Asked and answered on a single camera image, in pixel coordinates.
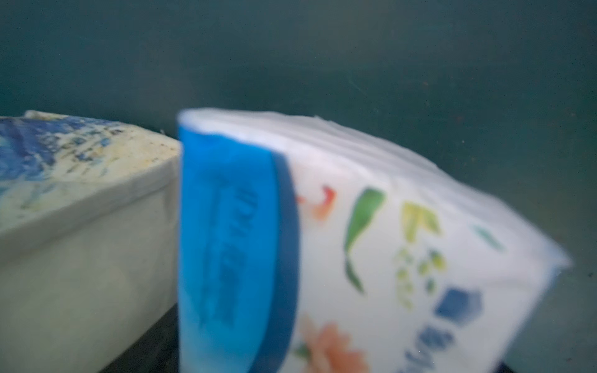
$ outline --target plastic packaging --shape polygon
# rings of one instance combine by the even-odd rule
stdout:
[[[570,265],[388,141],[277,113],[179,123],[181,372],[489,372]]]

